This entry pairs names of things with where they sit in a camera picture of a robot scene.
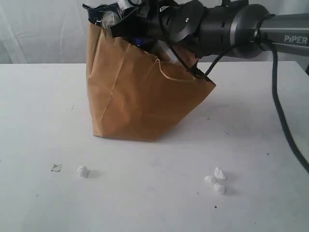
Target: white tabletop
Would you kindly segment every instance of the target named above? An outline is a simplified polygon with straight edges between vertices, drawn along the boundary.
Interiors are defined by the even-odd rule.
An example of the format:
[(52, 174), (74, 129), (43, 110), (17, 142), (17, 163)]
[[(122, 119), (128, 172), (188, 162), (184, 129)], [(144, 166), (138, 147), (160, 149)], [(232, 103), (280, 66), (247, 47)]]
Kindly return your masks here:
[[(92, 136), (84, 64), (0, 65), (0, 231), (307, 232), (309, 175), (282, 133), (271, 62), (219, 63), (210, 77), (209, 97), (145, 143)], [(279, 63), (279, 97), (307, 159), (308, 89), (295, 62)], [(216, 166), (225, 195), (204, 182)]]

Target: paper bag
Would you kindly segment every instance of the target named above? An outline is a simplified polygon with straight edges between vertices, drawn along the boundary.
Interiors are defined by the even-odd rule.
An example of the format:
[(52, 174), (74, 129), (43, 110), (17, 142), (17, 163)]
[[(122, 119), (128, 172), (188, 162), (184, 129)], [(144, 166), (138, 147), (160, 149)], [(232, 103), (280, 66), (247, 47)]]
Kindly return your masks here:
[(90, 24), (87, 90), (95, 136), (156, 140), (214, 87)]

